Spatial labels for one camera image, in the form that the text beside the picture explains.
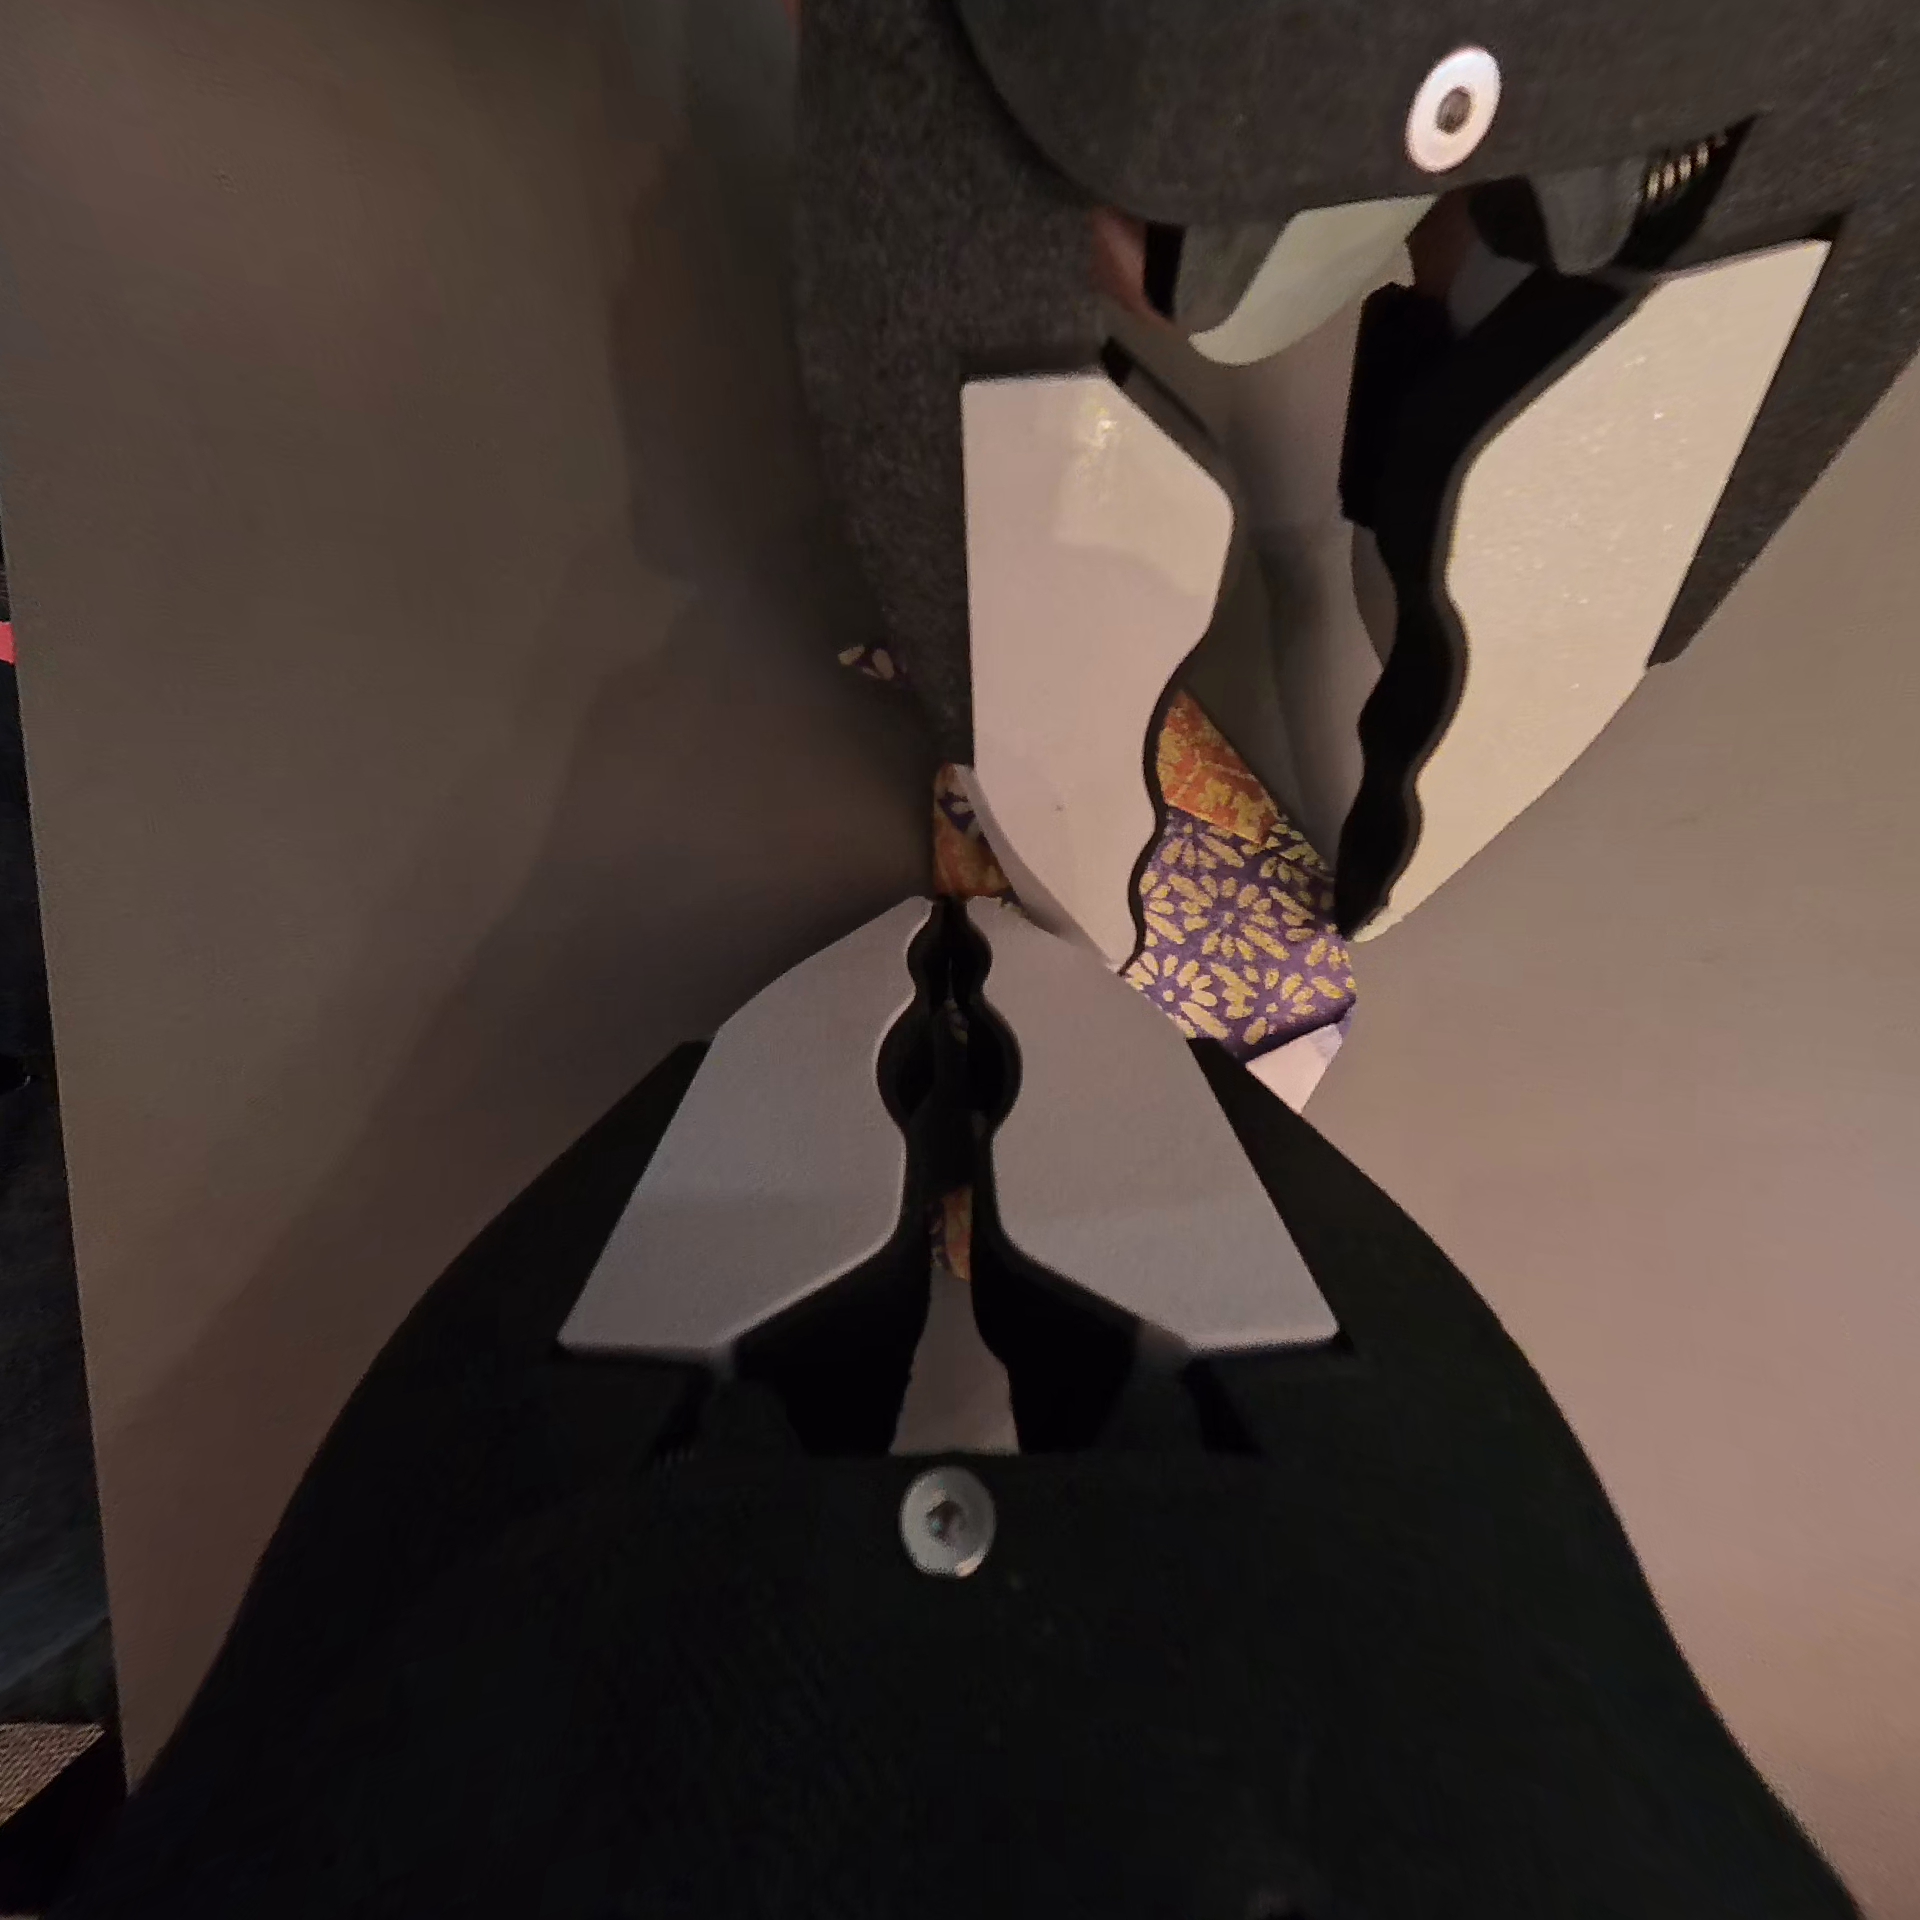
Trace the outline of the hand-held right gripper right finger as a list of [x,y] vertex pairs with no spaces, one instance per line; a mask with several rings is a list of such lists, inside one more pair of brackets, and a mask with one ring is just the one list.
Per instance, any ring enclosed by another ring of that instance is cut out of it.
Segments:
[[1321,1350],[1339,1320],[1186,1039],[1090,948],[957,905],[956,982],[1008,1054],[972,1312],[1009,1374]]

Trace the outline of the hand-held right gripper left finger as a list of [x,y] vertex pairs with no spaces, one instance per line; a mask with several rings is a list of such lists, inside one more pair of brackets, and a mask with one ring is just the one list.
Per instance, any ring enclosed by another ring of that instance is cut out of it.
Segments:
[[709,1042],[559,1344],[728,1363],[743,1336],[870,1263],[903,1214],[908,1133],[883,1045],[917,1004],[903,898],[755,994]]

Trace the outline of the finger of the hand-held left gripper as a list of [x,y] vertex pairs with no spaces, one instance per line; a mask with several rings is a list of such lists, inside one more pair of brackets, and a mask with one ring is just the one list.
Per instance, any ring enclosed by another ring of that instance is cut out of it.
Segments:
[[1351,937],[1406,922],[1641,689],[1829,250],[1537,272],[1410,403],[1372,519],[1398,624],[1336,854]]
[[1151,375],[961,391],[972,756],[1020,905],[1127,968],[1158,837],[1154,740],[1235,544],[1216,443]]

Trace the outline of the patterned purple orange origami paper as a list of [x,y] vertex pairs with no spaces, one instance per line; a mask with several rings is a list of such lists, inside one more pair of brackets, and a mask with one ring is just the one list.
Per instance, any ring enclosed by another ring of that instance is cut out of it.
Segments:
[[[1301,1072],[1311,1086],[1346,1039],[1357,1005],[1351,940],[1336,932],[1336,889],[1321,854],[1265,792],[1224,730],[1190,691],[1172,691],[1154,740],[1158,837],[1138,870],[1142,943],[1122,975],[1179,1034],[1209,1042],[1252,1088]],[[972,813],[961,766],[932,776],[932,879],[961,905],[1018,898]],[[1008,1054],[969,1027],[969,1063],[990,1116]],[[932,1204],[934,1267],[972,1279],[975,1200],[986,1174],[940,1174]]]

